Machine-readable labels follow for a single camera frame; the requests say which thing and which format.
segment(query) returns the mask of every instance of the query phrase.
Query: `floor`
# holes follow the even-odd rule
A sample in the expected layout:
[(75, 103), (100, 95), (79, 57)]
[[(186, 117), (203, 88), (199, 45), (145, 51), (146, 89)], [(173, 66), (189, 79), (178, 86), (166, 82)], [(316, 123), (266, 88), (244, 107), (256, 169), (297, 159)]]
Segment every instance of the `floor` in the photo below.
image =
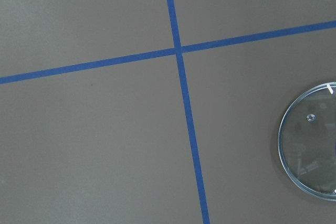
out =
[(335, 81), (336, 0), (1, 0), (0, 223), (330, 223), (277, 132)]

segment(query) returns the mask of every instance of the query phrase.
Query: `transparent lid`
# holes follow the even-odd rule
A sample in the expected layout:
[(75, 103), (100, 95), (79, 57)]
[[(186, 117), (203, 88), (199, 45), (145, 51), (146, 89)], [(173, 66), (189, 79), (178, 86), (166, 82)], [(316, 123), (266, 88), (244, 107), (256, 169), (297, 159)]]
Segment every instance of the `transparent lid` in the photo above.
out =
[(302, 190), (336, 201), (336, 82), (302, 94), (279, 130), (283, 167)]

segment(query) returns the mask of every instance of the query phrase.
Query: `blue tape strip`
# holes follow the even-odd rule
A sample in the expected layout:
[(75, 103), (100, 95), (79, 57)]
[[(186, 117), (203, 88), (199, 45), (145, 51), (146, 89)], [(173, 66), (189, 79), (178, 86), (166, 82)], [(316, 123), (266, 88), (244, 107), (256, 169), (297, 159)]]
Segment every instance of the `blue tape strip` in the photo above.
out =
[(201, 206), (203, 224), (210, 224), (208, 206), (207, 206), (206, 196), (205, 196), (205, 188), (204, 188), (204, 183), (203, 183), (201, 161), (199, 159), (200, 155), (198, 153), (195, 126), (194, 126), (194, 120), (193, 120), (193, 113), (192, 113), (192, 109), (191, 109), (187, 78), (186, 78), (184, 61), (183, 61), (183, 56), (182, 56), (182, 47), (181, 47), (180, 34), (179, 34), (179, 31), (178, 31), (179, 27), (178, 27), (178, 24), (177, 24), (174, 0), (167, 0), (167, 4), (168, 4), (169, 17), (170, 17), (170, 23), (171, 23), (171, 28), (172, 28), (174, 46), (175, 46), (175, 49), (176, 49), (176, 61), (177, 61), (178, 75), (180, 76), (182, 98), (183, 98), (183, 104), (184, 104), (184, 110), (185, 110), (185, 117), (186, 117), (186, 121), (187, 121), (189, 141), (190, 141), (191, 152), (192, 152), (192, 157), (193, 157), (193, 163), (194, 163), (194, 169), (195, 169), (196, 183), (197, 183), (197, 189), (198, 189), (199, 203), (200, 203), (200, 206)]
[(256, 40), (270, 39), (294, 34), (302, 34), (302, 33), (308, 33), (310, 31), (318, 31), (330, 28), (336, 28), (336, 20), (184, 46), (182, 47), (182, 52), (193, 52), (216, 47), (225, 47)]
[(123, 56), (123, 57), (118, 57), (118, 58), (81, 63), (81, 64), (72, 65), (72, 66), (52, 68), (52, 69), (41, 70), (41, 71), (30, 72), (30, 73), (16, 74), (14, 76), (1, 77), (0, 84), (41, 78), (41, 77), (46, 77), (46, 76), (54, 76), (57, 74), (70, 73), (70, 72), (76, 72), (76, 71), (93, 69), (93, 68), (101, 68), (101, 67), (106, 67), (106, 66), (112, 66), (112, 65), (117, 65), (117, 64), (127, 63), (127, 62), (158, 58), (158, 57), (169, 56), (169, 55), (174, 55), (174, 54), (175, 54), (175, 49), (170, 48), (170, 49), (164, 49), (164, 50), (153, 51), (153, 52), (145, 52), (143, 54), (128, 55), (128, 56)]

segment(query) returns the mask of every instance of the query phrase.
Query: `glass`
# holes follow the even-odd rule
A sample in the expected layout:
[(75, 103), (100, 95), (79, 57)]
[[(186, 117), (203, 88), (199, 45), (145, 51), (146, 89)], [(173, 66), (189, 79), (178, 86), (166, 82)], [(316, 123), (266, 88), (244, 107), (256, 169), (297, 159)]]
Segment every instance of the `glass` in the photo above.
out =
[(282, 119), (278, 147), (298, 187), (336, 201), (336, 82), (314, 87), (293, 102)]

